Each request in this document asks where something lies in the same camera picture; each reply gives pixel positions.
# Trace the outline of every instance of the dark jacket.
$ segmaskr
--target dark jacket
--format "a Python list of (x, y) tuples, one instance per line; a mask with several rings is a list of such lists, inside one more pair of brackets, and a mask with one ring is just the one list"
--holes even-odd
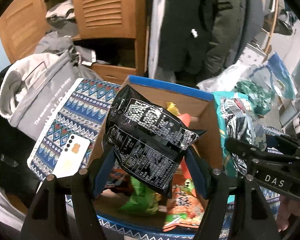
[(216, 76), (240, 26), (240, 0), (167, 0), (158, 65), (193, 74), (197, 82)]
[(198, 73), (213, 26), (212, 0), (166, 0), (158, 66)]
[(225, 68), (238, 61), (247, 43), (261, 31), (263, 26), (262, 0), (245, 0), (244, 9), (245, 15), (242, 22), (242, 30), (226, 59)]
[[(0, 72), (0, 86), (9, 67)], [(27, 207), (30, 206), (40, 183), (27, 166), (27, 158), (34, 144), (34, 140), (11, 127), (0, 116), (0, 187), (6, 193), (17, 195)]]
[(196, 76), (200, 82), (217, 76), (239, 34), (242, 23), (241, 0), (216, 0), (215, 17), (209, 48), (202, 70)]

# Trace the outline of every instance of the yellow wrapper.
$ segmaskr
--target yellow wrapper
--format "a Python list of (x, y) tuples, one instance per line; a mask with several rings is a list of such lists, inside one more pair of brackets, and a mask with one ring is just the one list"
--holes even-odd
[(172, 102), (166, 103), (166, 109), (167, 109), (170, 113), (174, 114), (175, 116), (180, 115), (179, 109), (177, 108), (177, 106), (176, 106), (175, 103), (172, 103)]

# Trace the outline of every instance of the wooden shelf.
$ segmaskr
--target wooden shelf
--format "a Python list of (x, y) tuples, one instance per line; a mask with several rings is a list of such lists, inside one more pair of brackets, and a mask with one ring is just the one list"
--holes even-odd
[(73, 41), (81, 41), (81, 36), (80, 36), (80, 34), (78, 34), (78, 35), (72, 37), (72, 40), (73, 40)]
[(105, 81), (122, 85), (128, 75), (136, 75), (135, 68), (119, 67), (112, 65), (93, 64), (91, 69)]

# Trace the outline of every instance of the white phone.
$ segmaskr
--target white phone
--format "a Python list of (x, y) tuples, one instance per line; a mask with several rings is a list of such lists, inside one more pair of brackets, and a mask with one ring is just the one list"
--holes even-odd
[(88, 139), (71, 134), (52, 174), (57, 176), (57, 178), (74, 175), (80, 168), (80, 164), (89, 144), (90, 141)]

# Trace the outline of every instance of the hand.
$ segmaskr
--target hand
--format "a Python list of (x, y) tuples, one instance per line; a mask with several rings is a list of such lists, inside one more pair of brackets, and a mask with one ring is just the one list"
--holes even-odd
[(289, 226), (288, 218), (293, 214), (300, 217), (300, 201), (290, 200), (285, 196), (280, 196), (280, 206), (277, 216), (278, 231), (284, 231)]

